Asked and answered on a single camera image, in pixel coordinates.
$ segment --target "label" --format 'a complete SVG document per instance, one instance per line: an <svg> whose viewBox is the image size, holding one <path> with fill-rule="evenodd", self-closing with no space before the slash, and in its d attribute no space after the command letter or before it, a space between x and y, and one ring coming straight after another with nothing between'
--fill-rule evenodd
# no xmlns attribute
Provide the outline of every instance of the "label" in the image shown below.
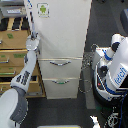
<svg viewBox="0 0 128 128"><path fill-rule="evenodd" d="M5 87L5 86L3 86L2 88L3 88L3 89L6 89L6 87Z"/></svg>
<svg viewBox="0 0 128 128"><path fill-rule="evenodd" d="M24 56L26 55L26 53L21 53L21 54L13 54L14 58L24 58Z"/></svg>
<svg viewBox="0 0 128 128"><path fill-rule="evenodd" d="M113 76L113 81L117 87L121 86L127 74L128 71L120 64Z"/></svg>
<svg viewBox="0 0 128 128"><path fill-rule="evenodd" d="M9 68L10 70L13 69L13 68Z"/></svg>
<svg viewBox="0 0 128 128"><path fill-rule="evenodd" d="M37 8L40 17L49 17L49 5L47 3L39 3Z"/></svg>
<svg viewBox="0 0 128 128"><path fill-rule="evenodd" d="M7 10L8 14L20 14L20 9Z"/></svg>
<svg viewBox="0 0 128 128"><path fill-rule="evenodd" d="M1 55L1 58L5 58L6 56L5 55Z"/></svg>
<svg viewBox="0 0 128 128"><path fill-rule="evenodd" d="M8 36L9 39L13 39L13 35L12 34L9 33L9 34L7 34L7 36Z"/></svg>

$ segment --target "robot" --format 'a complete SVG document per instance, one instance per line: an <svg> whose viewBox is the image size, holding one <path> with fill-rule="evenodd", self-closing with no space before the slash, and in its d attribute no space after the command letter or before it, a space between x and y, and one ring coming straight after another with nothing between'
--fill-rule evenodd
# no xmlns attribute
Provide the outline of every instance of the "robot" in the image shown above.
<svg viewBox="0 0 128 128"><path fill-rule="evenodd" d="M120 20L128 34L128 11L123 10ZM95 96L107 105L118 104L128 92L128 37L114 34L111 47L96 48L92 69Z"/></svg>
<svg viewBox="0 0 128 128"><path fill-rule="evenodd" d="M7 90L0 97L0 127L1 128L20 128L20 124L24 120L28 103L25 94L28 91L29 82L36 64L37 52L39 52L40 37L35 32L34 22L32 21L32 33L26 41L28 53L24 57L24 68L11 80L11 89Z"/></svg>

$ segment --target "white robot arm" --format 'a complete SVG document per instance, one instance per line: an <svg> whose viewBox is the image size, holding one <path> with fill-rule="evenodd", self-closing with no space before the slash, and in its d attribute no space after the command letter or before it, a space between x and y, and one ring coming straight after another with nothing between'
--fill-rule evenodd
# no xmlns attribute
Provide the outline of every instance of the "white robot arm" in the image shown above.
<svg viewBox="0 0 128 128"><path fill-rule="evenodd" d="M11 81L11 89L0 97L0 128L20 128L20 124L27 114L27 100L29 82L36 64L36 53L39 51L39 36L32 30L27 38L27 55L24 58L25 66L19 75Z"/></svg>

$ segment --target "black cable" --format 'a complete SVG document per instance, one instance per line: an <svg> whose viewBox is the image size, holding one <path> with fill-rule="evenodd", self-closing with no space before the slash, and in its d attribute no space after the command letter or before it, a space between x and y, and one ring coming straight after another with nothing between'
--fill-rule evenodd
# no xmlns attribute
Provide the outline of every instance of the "black cable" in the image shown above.
<svg viewBox="0 0 128 128"><path fill-rule="evenodd" d="M121 0L121 2L123 3L123 2L124 2L124 0Z"/></svg>
<svg viewBox="0 0 128 128"><path fill-rule="evenodd" d="M107 120L108 119L108 116L112 113L112 108L104 108L102 106L102 109L101 109L101 115Z"/></svg>
<svg viewBox="0 0 128 128"><path fill-rule="evenodd" d="M125 99L127 93L128 93L128 91L125 92L124 97L121 102L121 117L120 117L120 122L119 122L119 128L121 127L121 122L122 122L122 107L123 107L124 99Z"/></svg>
<svg viewBox="0 0 128 128"><path fill-rule="evenodd" d="M107 0L97 0L100 4L104 4Z"/></svg>
<svg viewBox="0 0 128 128"><path fill-rule="evenodd" d="M92 90L92 83L91 83L91 81L89 81L89 80L84 80L84 79L79 79L79 80L82 80L82 81L84 81L84 82L88 82L88 83L90 83L90 88L89 88L89 90L87 90L87 91L83 91L81 88L80 88L80 85L79 85L79 91L80 92L82 92L82 93L88 93L88 92L90 92L91 90Z"/></svg>

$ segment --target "drawer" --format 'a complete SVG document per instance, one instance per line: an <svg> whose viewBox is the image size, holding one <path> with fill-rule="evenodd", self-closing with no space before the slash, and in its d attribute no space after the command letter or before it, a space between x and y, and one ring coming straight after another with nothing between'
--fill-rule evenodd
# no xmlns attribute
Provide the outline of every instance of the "drawer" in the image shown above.
<svg viewBox="0 0 128 128"><path fill-rule="evenodd" d="M1 39L0 49L26 49L26 38Z"/></svg>
<svg viewBox="0 0 128 128"><path fill-rule="evenodd" d="M37 93L38 95L38 93L41 92L41 87L39 86L39 83L39 77L37 77L36 81L30 81L27 95L29 95L29 93ZM0 95L10 88L10 82L0 82Z"/></svg>
<svg viewBox="0 0 128 128"><path fill-rule="evenodd" d="M80 77L82 59L40 61L42 78Z"/></svg>
<svg viewBox="0 0 128 128"><path fill-rule="evenodd" d="M18 75L22 69L23 67L0 67L0 77L14 77L15 75ZM37 65L35 66L32 75L39 75Z"/></svg>
<svg viewBox="0 0 128 128"><path fill-rule="evenodd" d="M7 31L2 31L0 32L0 39L27 39L28 37L28 31L27 30L19 30L19 31L11 31L11 30L7 30Z"/></svg>
<svg viewBox="0 0 128 128"><path fill-rule="evenodd" d="M0 32L0 49L25 49L28 35L26 30Z"/></svg>
<svg viewBox="0 0 128 128"><path fill-rule="evenodd" d="M77 98L79 79L44 79L47 99Z"/></svg>
<svg viewBox="0 0 128 128"><path fill-rule="evenodd" d="M24 66L24 56L26 53L27 50L1 50L0 67Z"/></svg>
<svg viewBox="0 0 128 128"><path fill-rule="evenodd" d="M54 39L54 41L49 42L50 37L47 37L47 35L43 38L41 38L41 43L39 44L39 48L40 48L40 54L38 54L38 58L40 59L57 59L57 58L73 58L73 57L83 57L83 53L84 53L84 47L85 47L85 37L86 34L84 34L84 39L81 38L76 39L76 37L78 36L78 34L73 35L72 36L72 40L70 39L63 39L63 37L60 38L60 40L58 41L58 39Z"/></svg>

